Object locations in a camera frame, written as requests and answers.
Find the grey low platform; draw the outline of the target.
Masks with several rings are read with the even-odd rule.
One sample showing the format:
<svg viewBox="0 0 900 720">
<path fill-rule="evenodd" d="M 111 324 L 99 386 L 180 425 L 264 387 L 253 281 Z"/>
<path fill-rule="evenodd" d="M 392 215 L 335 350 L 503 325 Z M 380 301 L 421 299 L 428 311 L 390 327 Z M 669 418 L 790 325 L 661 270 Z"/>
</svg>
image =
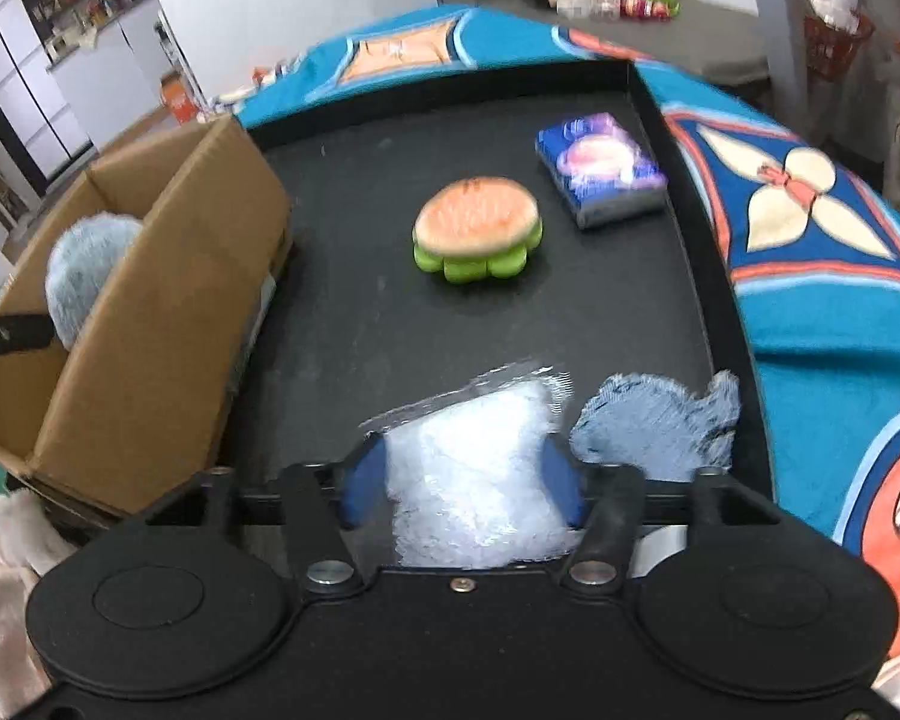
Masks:
<svg viewBox="0 0 900 720">
<path fill-rule="evenodd" d="M 484 0 L 484 5 L 532 20 L 578 28 L 699 75 L 717 86 L 738 88 L 770 82 L 758 18 L 749 13 L 681 0 L 671 21 L 566 18 L 525 0 Z"/>
</svg>

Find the black tray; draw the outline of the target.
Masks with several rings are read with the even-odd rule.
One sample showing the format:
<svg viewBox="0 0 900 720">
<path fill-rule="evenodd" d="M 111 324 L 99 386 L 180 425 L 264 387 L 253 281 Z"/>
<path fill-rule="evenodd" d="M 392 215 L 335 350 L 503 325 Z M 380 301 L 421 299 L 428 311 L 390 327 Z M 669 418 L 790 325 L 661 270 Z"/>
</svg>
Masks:
<svg viewBox="0 0 900 720">
<path fill-rule="evenodd" d="M 663 210 L 575 226 L 533 148 L 546 125 L 611 112 L 667 173 Z M 289 193 L 294 244 L 227 419 L 234 527 L 276 527 L 297 478 L 362 473 L 383 509 L 372 419 L 430 395 L 474 395 L 507 372 L 566 372 L 580 408 L 614 372 L 704 385 L 735 374 L 731 466 L 650 483 L 647 522 L 772 525 L 772 461 L 751 353 L 706 213 L 639 71 L 624 60 L 546 62 L 416 78 L 251 127 Z M 419 270 L 411 226 L 450 182 L 505 177 L 532 192 L 543 241 L 511 277 L 453 283 Z"/>
</svg>

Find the small blue fluffy cloth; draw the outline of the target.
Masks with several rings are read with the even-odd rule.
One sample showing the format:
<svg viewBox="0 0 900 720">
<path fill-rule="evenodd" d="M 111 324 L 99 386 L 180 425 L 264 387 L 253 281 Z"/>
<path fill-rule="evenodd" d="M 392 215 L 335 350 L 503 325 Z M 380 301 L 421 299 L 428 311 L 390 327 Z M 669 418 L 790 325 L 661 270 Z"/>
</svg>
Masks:
<svg viewBox="0 0 900 720">
<path fill-rule="evenodd" d="M 720 371 L 696 395 L 667 377 L 614 374 L 585 403 L 569 434 L 592 465 L 632 465 L 653 481 L 689 483 L 699 468 L 728 472 L 740 384 Z"/>
</svg>

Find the white kitchen cabinet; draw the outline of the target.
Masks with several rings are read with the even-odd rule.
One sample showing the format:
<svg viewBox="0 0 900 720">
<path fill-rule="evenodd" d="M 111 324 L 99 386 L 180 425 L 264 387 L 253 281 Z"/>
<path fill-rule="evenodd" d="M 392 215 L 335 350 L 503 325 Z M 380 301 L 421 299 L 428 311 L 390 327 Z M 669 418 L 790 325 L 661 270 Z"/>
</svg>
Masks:
<svg viewBox="0 0 900 720">
<path fill-rule="evenodd" d="M 50 59 L 50 76 L 95 148 L 162 106 L 170 64 L 159 0 L 22 0 Z"/>
</svg>

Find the brown cardboard box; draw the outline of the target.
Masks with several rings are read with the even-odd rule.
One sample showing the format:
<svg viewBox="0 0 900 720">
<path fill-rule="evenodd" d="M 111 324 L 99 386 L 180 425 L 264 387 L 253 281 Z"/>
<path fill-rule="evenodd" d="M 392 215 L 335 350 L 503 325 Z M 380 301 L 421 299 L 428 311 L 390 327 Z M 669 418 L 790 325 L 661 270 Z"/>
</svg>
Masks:
<svg viewBox="0 0 900 720">
<path fill-rule="evenodd" d="M 227 115 L 105 154 L 0 291 L 43 314 L 56 241 L 98 213 L 142 229 L 73 346 L 0 356 L 0 465 L 46 497 L 136 514 L 214 461 L 240 362 L 290 247 L 290 200 Z"/>
</svg>

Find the blue patterned blanket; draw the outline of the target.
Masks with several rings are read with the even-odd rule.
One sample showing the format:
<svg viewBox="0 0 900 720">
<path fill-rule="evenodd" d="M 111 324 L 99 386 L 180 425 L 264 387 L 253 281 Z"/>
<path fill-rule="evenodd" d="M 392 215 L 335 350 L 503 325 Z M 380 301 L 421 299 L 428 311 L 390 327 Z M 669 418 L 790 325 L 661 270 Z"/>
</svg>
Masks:
<svg viewBox="0 0 900 720">
<path fill-rule="evenodd" d="M 782 504 L 888 580 L 900 655 L 900 214 L 769 115 L 647 54 L 735 288 Z"/>
</svg>

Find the blue tissue pack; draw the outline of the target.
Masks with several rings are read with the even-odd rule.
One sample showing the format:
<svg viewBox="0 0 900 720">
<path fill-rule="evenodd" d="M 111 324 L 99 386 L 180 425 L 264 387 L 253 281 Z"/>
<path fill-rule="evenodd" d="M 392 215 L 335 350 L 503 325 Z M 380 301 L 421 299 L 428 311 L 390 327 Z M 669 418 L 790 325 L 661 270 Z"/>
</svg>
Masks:
<svg viewBox="0 0 900 720">
<path fill-rule="evenodd" d="M 609 112 L 543 128 L 535 151 L 578 229 L 647 215 L 667 204 L 665 172 Z"/>
</svg>

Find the white fleece cloth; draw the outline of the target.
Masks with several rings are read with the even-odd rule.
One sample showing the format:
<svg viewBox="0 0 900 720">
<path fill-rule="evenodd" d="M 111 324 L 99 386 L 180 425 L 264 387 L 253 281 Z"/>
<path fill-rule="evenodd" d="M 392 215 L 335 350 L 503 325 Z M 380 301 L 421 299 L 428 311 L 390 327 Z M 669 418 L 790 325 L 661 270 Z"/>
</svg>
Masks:
<svg viewBox="0 0 900 720">
<path fill-rule="evenodd" d="M 50 689 L 25 629 L 25 606 L 35 583 L 73 553 L 34 493 L 0 494 L 0 718 Z"/>
</svg>

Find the grey plush toy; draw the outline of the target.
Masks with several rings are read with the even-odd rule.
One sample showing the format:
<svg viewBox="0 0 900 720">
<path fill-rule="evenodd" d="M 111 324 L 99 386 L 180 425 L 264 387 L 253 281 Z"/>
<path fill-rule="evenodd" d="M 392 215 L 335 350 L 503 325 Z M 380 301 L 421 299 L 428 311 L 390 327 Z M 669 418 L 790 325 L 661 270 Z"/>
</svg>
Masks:
<svg viewBox="0 0 900 720">
<path fill-rule="evenodd" d="M 73 348 L 110 273 L 141 229 L 134 216 L 97 213 L 80 218 L 53 245 L 46 264 L 46 305 L 64 348 Z"/>
</svg>

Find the white bead bag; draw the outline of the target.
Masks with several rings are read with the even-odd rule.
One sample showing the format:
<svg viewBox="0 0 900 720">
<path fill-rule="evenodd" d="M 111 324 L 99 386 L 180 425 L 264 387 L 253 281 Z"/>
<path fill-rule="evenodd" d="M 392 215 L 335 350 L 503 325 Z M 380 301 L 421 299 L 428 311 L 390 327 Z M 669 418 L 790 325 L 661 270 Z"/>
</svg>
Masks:
<svg viewBox="0 0 900 720">
<path fill-rule="evenodd" d="M 575 548 L 541 477 L 544 438 L 573 393 L 559 367 L 510 362 L 364 421 L 385 439 L 398 564 L 481 571 Z"/>
</svg>

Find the grey side table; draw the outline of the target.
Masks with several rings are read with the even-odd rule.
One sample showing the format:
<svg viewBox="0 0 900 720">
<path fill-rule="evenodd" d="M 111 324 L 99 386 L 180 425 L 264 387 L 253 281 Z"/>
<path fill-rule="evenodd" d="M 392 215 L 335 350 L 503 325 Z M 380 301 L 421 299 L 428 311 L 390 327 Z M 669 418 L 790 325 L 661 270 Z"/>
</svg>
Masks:
<svg viewBox="0 0 900 720">
<path fill-rule="evenodd" d="M 809 133 L 805 0 L 756 0 L 767 68 L 774 91 L 775 117 L 806 137 Z"/>
</svg>

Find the burger squishy toy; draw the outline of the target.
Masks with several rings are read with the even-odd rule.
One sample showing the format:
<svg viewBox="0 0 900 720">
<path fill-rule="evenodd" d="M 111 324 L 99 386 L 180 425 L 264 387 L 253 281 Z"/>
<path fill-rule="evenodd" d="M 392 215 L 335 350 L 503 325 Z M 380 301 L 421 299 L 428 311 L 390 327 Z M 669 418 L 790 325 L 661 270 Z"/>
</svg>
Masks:
<svg viewBox="0 0 900 720">
<path fill-rule="evenodd" d="M 449 283 L 513 278 L 543 241 L 543 218 L 528 188 L 505 177 L 452 182 L 427 200 L 413 226 L 419 270 Z"/>
</svg>

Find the red basket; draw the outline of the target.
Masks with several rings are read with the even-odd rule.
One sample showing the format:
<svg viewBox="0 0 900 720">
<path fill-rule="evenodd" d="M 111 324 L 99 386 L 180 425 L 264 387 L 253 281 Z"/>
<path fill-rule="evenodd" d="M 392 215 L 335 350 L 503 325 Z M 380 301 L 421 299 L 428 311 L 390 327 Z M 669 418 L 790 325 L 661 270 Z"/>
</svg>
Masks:
<svg viewBox="0 0 900 720">
<path fill-rule="evenodd" d="M 873 21 L 845 0 L 805 0 L 805 49 L 808 73 L 837 82 L 873 36 Z"/>
</svg>

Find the orange cardboard carton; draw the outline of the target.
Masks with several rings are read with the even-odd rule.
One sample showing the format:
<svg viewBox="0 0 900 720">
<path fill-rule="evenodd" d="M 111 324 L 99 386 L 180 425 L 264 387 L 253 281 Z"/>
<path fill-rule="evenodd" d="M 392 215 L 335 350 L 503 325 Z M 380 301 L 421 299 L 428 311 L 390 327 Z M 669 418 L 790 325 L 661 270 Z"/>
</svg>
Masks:
<svg viewBox="0 0 900 720">
<path fill-rule="evenodd" d="M 169 71 L 160 78 L 160 98 L 179 124 L 186 124 L 198 117 L 199 106 L 194 102 L 180 71 Z"/>
</svg>

